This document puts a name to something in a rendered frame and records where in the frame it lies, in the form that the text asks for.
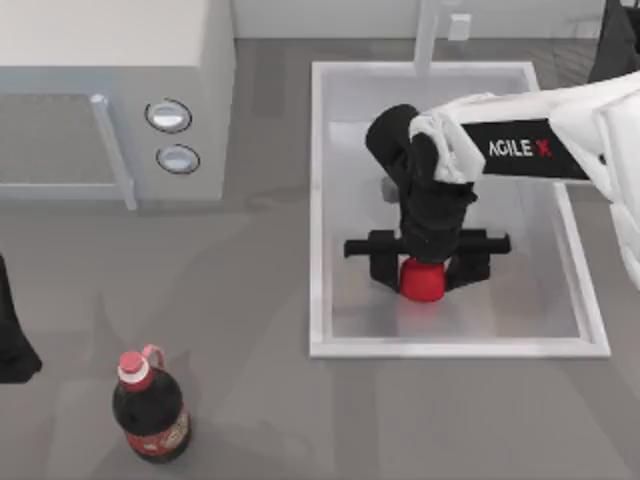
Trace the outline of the tall white tap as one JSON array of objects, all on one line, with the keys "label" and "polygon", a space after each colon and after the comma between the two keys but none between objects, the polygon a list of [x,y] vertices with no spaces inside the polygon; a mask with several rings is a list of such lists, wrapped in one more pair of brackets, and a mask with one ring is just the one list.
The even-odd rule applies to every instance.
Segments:
[{"label": "tall white tap", "polygon": [[420,0],[414,43],[413,67],[417,76],[429,75],[438,32],[441,0]]}]

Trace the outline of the small white wall box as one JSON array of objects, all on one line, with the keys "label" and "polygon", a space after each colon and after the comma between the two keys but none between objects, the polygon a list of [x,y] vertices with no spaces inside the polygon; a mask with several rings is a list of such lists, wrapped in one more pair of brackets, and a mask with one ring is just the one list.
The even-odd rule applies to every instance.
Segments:
[{"label": "small white wall box", "polygon": [[467,13],[453,13],[450,15],[450,24],[447,39],[453,42],[464,42],[471,35],[472,15]]}]

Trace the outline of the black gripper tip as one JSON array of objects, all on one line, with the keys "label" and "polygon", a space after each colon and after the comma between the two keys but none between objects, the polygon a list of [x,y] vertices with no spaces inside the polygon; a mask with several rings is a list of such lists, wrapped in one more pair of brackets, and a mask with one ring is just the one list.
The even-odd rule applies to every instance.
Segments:
[{"label": "black gripper tip", "polygon": [[20,325],[6,263],[0,254],[0,384],[25,384],[42,367],[40,356]]}]

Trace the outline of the microwave oven door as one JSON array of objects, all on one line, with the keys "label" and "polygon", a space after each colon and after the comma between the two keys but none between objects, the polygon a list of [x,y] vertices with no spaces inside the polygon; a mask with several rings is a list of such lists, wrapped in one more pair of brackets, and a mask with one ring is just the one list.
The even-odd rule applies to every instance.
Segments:
[{"label": "microwave oven door", "polygon": [[0,94],[0,201],[124,202],[93,94]]}]

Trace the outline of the microwave knob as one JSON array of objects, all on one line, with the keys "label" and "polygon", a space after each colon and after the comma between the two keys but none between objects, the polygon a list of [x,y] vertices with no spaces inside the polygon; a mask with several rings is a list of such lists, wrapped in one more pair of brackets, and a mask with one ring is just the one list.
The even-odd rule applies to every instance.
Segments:
[{"label": "microwave knob", "polygon": [[166,134],[177,134],[187,130],[193,119],[186,105],[169,98],[147,104],[144,116],[152,128]]},{"label": "microwave knob", "polygon": [[181,144],[160,148],[156,152],[155,159],[164,171],[172,175],[190,175],[201,165],[198,153]]}]

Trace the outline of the dark bottle with red cap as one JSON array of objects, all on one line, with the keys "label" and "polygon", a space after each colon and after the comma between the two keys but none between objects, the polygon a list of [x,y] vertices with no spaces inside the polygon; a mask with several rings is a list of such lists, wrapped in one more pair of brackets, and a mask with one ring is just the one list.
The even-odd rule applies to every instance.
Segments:
[{"label": "dark bottle with red cap", "polygon": [[112,413],[131,450],[149,463],[170,463],[190,444],[190,412],[156,345],[120,356]]}]

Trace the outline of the black post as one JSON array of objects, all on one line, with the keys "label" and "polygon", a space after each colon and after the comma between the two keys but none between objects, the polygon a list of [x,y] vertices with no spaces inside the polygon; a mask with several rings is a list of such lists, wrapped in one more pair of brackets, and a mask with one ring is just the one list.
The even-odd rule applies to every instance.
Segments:
[{"label": "black post", "polygon": [[640,0],[625,6],[605,0],[596,55],[588,76],[595,83],[640,71]]}]

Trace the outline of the pale microwave oven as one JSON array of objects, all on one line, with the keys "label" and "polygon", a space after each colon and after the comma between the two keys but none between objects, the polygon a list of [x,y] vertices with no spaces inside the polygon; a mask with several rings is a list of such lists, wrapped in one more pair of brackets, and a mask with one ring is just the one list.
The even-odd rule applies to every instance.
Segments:
[{"label": "pale microwave oven", "polygon": [[[235,67],[230,0],[0,0],[0,94],[107,97],[137,208],[221,198]],[[189,108],[187,130],[146,121],[165,98]],[[174,144],[198,153],[197,171],[156,163]]]}]

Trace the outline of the white sink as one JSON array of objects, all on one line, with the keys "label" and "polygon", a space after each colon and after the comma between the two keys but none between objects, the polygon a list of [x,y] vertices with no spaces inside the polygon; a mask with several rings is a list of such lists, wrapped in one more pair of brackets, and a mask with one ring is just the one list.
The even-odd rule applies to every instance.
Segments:
[{"label": "white sink", "polygon": [[487,176],[470,228],[508,234],[512,250],[488,280],[421,304],[373,282],[348,239],[393,229],[398,208],[364,145],[385,108],[426,109],[474,93],[534,90],[529,62],[436,62],[419,77],[409,62],[316,61],[311,73],[310,321],[314,357],[570,358],[610,353],[567,188]]}]

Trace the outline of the red cup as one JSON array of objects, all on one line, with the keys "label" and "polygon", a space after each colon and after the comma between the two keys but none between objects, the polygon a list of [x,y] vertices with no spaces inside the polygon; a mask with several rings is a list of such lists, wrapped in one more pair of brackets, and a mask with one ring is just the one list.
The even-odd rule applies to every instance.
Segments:
[{"label": "red cup", "polygon": [[421,303],[441,300],[446,292],[443,264],[425,264],[406,258],[400,266],[399,291],[405,298]]}]

